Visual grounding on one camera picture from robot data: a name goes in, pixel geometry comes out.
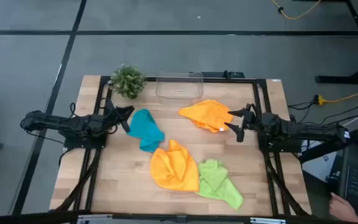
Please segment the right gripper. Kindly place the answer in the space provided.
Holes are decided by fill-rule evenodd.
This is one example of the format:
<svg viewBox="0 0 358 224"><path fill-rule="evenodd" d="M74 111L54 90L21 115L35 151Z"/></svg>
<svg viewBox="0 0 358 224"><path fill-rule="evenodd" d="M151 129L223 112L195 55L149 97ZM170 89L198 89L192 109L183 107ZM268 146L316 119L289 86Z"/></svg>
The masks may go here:
<svg viewBox="0 0 358 224"><path fill-rule="evenodd" d="M244 118L244 128L251 131L258 131L260 128L260 116L261 111L254 104L247 104L246 108L242 108L237 111L229 111L229 114L237 117ZM225 123L225 125L235 132L236 141L242 142L244 140L244 129L240 126L236 126L231 123Z"/></svg>

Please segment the clear plastic bin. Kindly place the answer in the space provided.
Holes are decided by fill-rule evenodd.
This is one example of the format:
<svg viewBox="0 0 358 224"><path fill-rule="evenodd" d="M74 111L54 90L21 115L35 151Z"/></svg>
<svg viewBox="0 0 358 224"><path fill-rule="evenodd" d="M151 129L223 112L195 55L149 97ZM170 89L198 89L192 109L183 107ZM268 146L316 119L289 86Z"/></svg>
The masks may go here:
<svg viewBox="0 0 358 224"><path fill-rule="evenodd" d="M203 96L203 74L159 73L156 78L156 95L168 100L194 100Z"/></svg>

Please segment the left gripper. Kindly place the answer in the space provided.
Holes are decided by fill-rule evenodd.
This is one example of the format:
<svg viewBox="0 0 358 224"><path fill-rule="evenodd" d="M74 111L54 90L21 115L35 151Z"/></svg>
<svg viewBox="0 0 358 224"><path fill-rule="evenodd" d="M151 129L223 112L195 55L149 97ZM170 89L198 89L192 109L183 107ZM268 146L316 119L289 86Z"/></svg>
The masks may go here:
<svg viewBox="0 0 358 224"><path fill-rule="evenodd" d="M103 128L106 132L118 124L121 124L126 133L131 131L126 120L129 119L135 110L133 106L114 106L111 99L106 99L104 110L106 114L104 115Z"/></svg>

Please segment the teal microfiber towel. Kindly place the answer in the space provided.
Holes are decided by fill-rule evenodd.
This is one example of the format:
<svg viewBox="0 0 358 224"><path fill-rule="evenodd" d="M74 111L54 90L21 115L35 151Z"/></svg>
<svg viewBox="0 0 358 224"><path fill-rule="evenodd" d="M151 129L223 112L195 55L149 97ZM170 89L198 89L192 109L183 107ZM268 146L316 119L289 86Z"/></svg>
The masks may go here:
<svg viewBox="0 0 358 224"><path fill-rule="evenodd" d="M140 139L139 147L145 152L155 152L165 140L164 133L147 109L138 110L133 115L128 135Z"/></svg>

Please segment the green microfiber towel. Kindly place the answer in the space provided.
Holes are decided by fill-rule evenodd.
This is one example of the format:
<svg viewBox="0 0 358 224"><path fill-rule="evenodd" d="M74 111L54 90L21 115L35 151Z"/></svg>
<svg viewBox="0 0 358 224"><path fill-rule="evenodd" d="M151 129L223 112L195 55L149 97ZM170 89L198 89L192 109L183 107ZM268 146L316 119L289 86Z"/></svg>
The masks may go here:
<svg viewBox="0 0 358 224"><path fill-rule="evenodd" d="M200 189L199 196L225 201L231 208L238 210L244 198L229 178L224 164L216 159L207 159L198 164Z"/></svg>

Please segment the orange microfiber towel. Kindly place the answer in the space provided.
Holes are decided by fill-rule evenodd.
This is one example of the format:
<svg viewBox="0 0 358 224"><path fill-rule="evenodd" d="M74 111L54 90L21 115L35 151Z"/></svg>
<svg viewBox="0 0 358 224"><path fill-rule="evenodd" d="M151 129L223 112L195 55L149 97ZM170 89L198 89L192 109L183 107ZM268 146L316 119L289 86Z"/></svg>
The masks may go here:
<svg viewBox="0 0 358 224"><path fill-rule="evenodd" d="M193 106L178 111L180 116L190 119L197 127L210 130L212 133L227 131L233 115L230 109L216 100L204 100Z"/></svg>
<svg viewBox="0 0 358 224"><path fill-rule="evenodd" d="M155 183L168 190L198 192L198 165L189 150L176 140L169 140L168 150L157 148L150 159L150 175Z"/></svg>

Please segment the black desk leg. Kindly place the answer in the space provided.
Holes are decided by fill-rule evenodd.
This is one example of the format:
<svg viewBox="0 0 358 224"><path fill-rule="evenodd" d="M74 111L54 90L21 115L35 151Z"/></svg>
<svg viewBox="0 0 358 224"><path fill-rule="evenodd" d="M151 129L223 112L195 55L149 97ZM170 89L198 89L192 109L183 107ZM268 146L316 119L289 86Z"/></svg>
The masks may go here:
<svg viewBox="0 0 358 224"><path fill-rule="evenodd" d="M345 0L347 7L354 19L358 28L358 13L351 3L351 0ZM349 76L315 76L316 83L331 83L331 84L351 84L358 85L358 71Z"/></svg>

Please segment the silver metal bracket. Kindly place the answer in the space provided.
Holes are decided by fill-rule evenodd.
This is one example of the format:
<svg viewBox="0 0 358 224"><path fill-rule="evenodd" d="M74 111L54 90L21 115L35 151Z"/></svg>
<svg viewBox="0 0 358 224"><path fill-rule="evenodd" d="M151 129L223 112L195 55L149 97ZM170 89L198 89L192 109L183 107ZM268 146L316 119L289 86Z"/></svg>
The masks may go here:
<svg viewBox="0 0 358 224"><path fill-rule="evenodd" d="M287 224L287 222L276 218L250 217L250 224Z"/></svg>
<svg viewBox="0 0 358 224"><path fill-rule="evenodd" d="M90 224L91 222L112 220L112 218L112 214L79 215L76 224Z"/></svg>

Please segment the white cardboard box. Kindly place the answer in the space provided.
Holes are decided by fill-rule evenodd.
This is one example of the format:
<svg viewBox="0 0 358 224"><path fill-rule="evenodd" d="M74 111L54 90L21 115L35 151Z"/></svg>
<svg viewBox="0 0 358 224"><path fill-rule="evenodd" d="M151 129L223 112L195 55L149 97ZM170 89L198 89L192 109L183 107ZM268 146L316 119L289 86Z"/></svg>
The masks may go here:
<svg viewBox="0 0 358 224"><path fill-rule="evenodd" d="M301 145L301 153L304 153L309 149L314 149L320 144L321 142L319 141L304 140ZM327 182L328 176L333 168L336 155L337 152L331 152L322 157L304 162L302 164L302 169L313 177L316 177L323 182Z"/></svg>

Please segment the person's hand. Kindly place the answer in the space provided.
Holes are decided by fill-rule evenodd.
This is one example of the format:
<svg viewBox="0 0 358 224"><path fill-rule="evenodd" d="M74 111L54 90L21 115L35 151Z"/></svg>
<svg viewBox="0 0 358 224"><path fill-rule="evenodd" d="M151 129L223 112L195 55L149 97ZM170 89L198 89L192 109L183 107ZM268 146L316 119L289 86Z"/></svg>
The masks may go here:
<svg viewBox="0 0 358 224"><path fill-rule="evenodd" d="M342 221L358 223L358 216L351 204L333 192L331 192L329 212Z"/></svg>

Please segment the small potted green plant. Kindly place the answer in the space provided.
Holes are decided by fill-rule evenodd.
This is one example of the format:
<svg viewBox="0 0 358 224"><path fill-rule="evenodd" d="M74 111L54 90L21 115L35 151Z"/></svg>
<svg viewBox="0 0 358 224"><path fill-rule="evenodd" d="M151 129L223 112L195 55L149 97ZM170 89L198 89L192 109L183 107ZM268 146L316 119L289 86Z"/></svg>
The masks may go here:
<svg viewBox="0 0 358 224"><path fill-rule="evenodd" d="M110 89L123 98L135 99L144 89L146 76L133 65L122 64L110 77Z"/></svg>

